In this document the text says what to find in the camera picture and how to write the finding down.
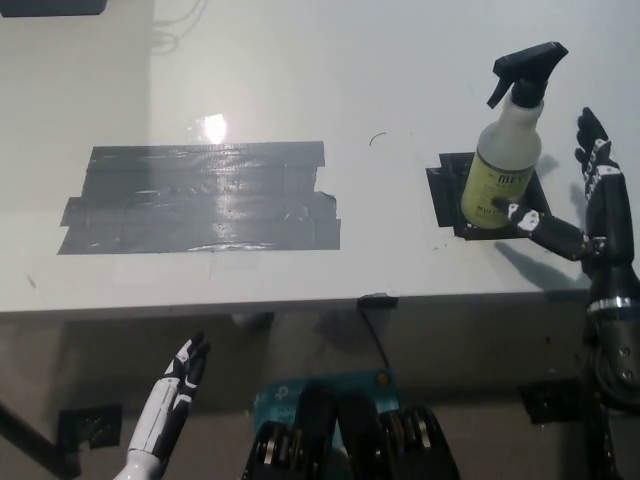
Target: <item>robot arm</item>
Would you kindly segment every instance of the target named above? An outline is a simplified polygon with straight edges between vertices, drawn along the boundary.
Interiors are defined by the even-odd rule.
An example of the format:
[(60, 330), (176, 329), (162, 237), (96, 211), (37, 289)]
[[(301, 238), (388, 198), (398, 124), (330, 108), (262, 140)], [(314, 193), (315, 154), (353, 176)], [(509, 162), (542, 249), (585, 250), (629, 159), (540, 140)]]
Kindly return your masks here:
[(589, 108), (583, 110), (578, 127), (581, 148), (575, 156), (585, 181), (586, 232), (510, 199), (495, 198), (493, 204), (535, 243), (569, 260), (581, 260), (592, 278), (597, 270), (631, 265), (633, 227), (624, 175), (612, 159), (609, 136)]
[(581, 379), (581, 416), (593, 479), (640, 478), (640, 460), (625, 445), (640, 440), (640, 281), (633, 271), (631, 209), (611, 141), (593, 112), (578, 120), (575, 152), (585, 181), (586, 232), (509, 199), (494, 205), (535, 243), (581, 260), (591, 279), (589, 357)]
[(164, 475), (204, 374), (209, 344), (198, 332), (153, 386), (129, 444), (127, 464), (115, 480), (155, 480)]

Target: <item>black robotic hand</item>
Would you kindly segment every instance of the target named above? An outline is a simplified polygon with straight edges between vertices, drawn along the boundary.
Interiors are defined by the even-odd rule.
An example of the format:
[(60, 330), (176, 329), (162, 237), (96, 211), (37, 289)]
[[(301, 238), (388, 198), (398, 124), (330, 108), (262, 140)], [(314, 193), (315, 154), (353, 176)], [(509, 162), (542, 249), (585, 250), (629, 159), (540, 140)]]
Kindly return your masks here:
[(581, 260), (591, 276), (600, 265), (633, 261), (633, 227), (624, 175), (612, 159), (611, 141), (589, 108), (578, 119), (575, 156), (582, 167), (587, 202), (586, 232), (552, 215), (495, 198), (493, 204), (522, 233), (569, 260)]

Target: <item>cable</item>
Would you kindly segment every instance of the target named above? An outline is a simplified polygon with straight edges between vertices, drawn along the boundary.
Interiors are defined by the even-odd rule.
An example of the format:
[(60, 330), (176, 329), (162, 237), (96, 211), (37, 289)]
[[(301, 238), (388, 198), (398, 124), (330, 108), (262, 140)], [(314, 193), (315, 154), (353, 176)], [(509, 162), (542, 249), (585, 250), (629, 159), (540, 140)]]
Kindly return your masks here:
[(382, 348), (382, 344), (380, 343), (380, 339), (378, 338), (378, 334), (376, 333), (376, 330), (373, 328), (373, 325), (371, 324), (371, 321), (369, 320), (369, 317), (367, 317), (367, 314), (364, 313), (364, 310), (358, 309), (358, 312), (360, 313), (360, 316), (362, 317), (362, 320), (364, 321), (364, 324), (369, 329), (369, 333), (371, 334), (371, 338), (373, 339), (373, 343), (375, 343), (376, 348), (378, 349), (378, 353), (380, 354), (380, 358), (382, 359), (382, 363), (384, 365), (384, 368), (390, 370), (391, 369), (391, 365), (389, 364), (389, 359), (387, 358), (387, 354), (384, 352), (384, 348)]

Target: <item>white robotic hand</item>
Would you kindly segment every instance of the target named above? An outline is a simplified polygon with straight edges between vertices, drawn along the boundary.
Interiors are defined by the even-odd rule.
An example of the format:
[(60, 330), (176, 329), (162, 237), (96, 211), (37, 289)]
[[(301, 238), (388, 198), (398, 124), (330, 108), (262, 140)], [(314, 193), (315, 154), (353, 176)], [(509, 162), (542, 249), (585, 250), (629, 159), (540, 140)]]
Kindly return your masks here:
[(164, 475), (204, 373), (209, 344), (198, 332), (173, 358), (153, 387), (129, 444), (127, 464), (115, 480)]

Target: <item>spray nozzle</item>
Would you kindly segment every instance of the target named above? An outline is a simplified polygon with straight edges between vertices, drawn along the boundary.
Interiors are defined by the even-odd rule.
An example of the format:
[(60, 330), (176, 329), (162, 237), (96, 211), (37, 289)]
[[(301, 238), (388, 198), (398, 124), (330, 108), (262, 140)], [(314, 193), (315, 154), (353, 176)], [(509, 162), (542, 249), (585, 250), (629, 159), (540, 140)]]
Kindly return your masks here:
[(560, 43), (548, 42), (499, 58), (493, 65), (493, 73), (500, 81), (487, 104), (494, 108), (515, 83), (513, 103), (523, 108), (537, 107), (553, 69), (567, 53)]

